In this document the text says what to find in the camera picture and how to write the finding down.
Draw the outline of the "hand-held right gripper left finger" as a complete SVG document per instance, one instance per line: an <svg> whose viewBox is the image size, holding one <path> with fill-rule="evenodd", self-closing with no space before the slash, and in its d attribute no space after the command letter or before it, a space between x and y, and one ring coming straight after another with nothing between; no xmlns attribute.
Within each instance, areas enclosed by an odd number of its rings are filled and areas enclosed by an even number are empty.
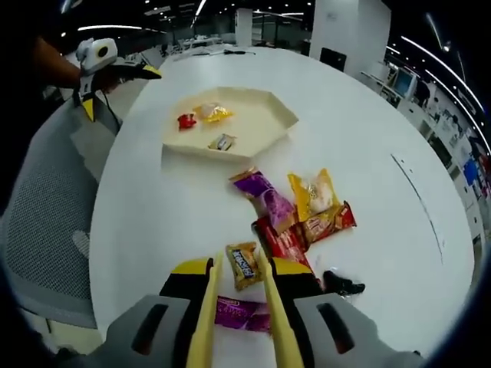
<svg viewBox="0 0 491 368"><path fill-rule="evenodd" d="M108 367L209 367L213 335L213 259L176 266L107 329Z"/></svg>

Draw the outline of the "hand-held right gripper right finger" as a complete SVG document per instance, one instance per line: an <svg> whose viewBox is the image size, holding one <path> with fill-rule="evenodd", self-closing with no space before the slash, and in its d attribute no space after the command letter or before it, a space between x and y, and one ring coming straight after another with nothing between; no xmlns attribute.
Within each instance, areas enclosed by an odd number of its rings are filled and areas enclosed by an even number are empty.
<svg viewBox="0 0 491 368"><path fill-rule="evenodd" d="M271 324L279 367L387 366L375 323L303 264L271 260Z"/></svg>

